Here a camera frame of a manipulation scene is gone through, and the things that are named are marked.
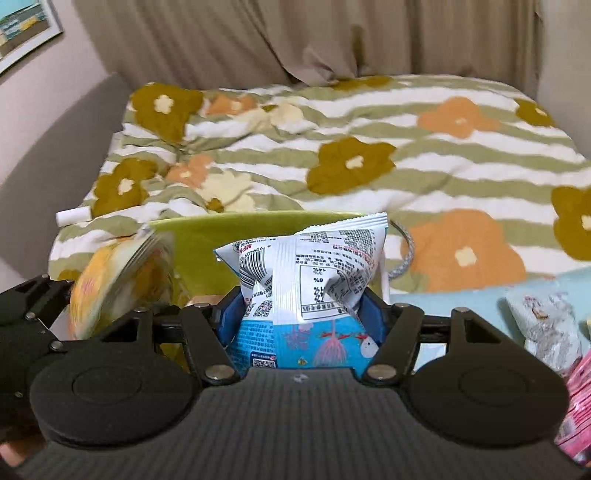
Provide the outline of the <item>yellow snack bag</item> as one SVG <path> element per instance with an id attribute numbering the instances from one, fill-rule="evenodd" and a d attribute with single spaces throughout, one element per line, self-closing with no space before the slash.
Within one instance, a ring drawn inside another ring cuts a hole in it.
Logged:
<path id="1" fill-rule="evenodd" d="M 71 337 L 88 339 L 133 309 L 169 302 L 173 256 L 173 235 L 150 228 L 99 248 L 71 290 Z"/>

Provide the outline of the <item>blue white snack bag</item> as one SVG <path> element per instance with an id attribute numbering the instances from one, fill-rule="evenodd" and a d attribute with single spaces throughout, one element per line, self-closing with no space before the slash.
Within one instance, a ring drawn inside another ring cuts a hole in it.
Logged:
<path id="1" fill-rule="evenodd" d="M 238 276 L 245 313 L 219 338 L 240 374 L 250 368 L 351 368 L 378 351 L 358 309 L 377 273 L 384 213 L 235 241 L 215 255 Z"/>

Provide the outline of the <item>silver grey snack bag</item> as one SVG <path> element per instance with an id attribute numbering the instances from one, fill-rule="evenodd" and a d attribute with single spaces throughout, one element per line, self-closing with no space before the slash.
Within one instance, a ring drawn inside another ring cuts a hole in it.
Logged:
<path id="1" fill-rule="evenodd" d="M 568 294 L 556 290 L 511 290 L 506 302 L 525 349 L 555 371 L 568 377 L 582 359 L 574 307 Z"/>

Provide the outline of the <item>pink candy bag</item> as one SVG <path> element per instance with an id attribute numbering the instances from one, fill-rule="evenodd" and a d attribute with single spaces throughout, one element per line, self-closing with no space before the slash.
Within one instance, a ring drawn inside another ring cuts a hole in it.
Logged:
<path id="1" fill-rule="evenodd" d="M 555 439 L 564 453 L 585 467 L 590 466 L 591 446 L 590 365 L 590 352 L 587 352 L 566 382 L 569 408 Z"/>

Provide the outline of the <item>green cardboard box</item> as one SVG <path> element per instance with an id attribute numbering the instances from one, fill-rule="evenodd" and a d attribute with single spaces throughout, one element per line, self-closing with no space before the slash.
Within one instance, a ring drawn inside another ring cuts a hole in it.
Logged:
<path id="1" fill-rule="evenodd" d="M 352 212 L 257 211 L 154 220 L 149 227 L 174 240 L 176 303 L 184 305 L 194 297 L 211 303 L 238 286 L 238 276 L 217 260 L 216 248 L 242 239 L 291 235 L 310 226 L 355 217 Z"/>

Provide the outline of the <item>white roll on bed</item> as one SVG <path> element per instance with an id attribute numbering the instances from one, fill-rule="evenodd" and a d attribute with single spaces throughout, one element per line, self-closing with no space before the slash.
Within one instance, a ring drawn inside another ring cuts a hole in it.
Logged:
<path id="1" fill-rule="evenodd" d="M 91 220 L 92 212 L 89 206 L 67 209 L 55 214 L 55 221 L 59 228 L 64 228 L 80 222 L 89 222 Z"/>

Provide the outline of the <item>grey bed headboard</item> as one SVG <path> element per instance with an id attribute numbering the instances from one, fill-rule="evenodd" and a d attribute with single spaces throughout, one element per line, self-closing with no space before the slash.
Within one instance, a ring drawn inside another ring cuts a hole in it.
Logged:
<path id="1" fill-rule="evenodd" d="M 69 108 L 1 185 L 1 287 L 45 273 L 55 213 L 78 206 L 120 129 L 130 88 L 110 75 Z"/>

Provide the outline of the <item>floral striped blanket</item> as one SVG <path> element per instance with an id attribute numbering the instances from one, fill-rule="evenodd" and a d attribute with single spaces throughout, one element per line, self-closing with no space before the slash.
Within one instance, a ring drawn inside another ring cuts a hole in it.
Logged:
<path id="1" fill-rule="evenodd" d="M 64 227 L 50 275 L 161 219 L 257 211 L 385 212 L 399 292 L 554 277 L 590 263 L 590 163 L 516 88 L 456 76 L 373 76 L 325 87 L 189 90 L 149 83 Z"/>

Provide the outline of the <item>beige curtain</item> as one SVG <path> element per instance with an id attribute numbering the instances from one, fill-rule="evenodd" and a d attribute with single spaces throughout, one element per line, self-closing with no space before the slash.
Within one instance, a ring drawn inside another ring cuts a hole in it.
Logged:
<path id="1" fill-rule="evenodd" d="M 533 1 L 79 1 L 106 70 L 137 87 L 328 85 L 448 74 L 534 94 Z"/>

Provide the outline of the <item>framed picture on wall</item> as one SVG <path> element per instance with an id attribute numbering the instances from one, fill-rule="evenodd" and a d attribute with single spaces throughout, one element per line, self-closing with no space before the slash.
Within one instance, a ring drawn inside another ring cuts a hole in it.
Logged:
<path id="1" fill-rule="evenodd" d="M 1 0 L 1 74 L 62 34 L 52 1 Z"/>

